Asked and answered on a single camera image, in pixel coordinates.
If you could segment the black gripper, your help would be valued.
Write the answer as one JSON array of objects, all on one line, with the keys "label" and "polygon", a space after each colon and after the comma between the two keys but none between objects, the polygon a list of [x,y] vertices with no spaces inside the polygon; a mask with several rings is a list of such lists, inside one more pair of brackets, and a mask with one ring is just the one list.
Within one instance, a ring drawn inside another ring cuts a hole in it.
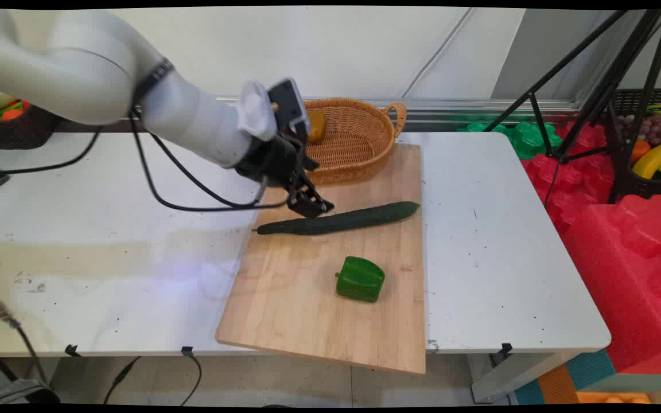
[{"label": "black gripper", "polygon": [[283,188],[289,193],[287,207],[305,219],[315,219],[330,212],[334,204],[323,199],[305,174],[319,164],[305,154],[304,143],[289,134],[277,134],[268,142],[254,139],[250,152],[235,166],[239,175]]}]

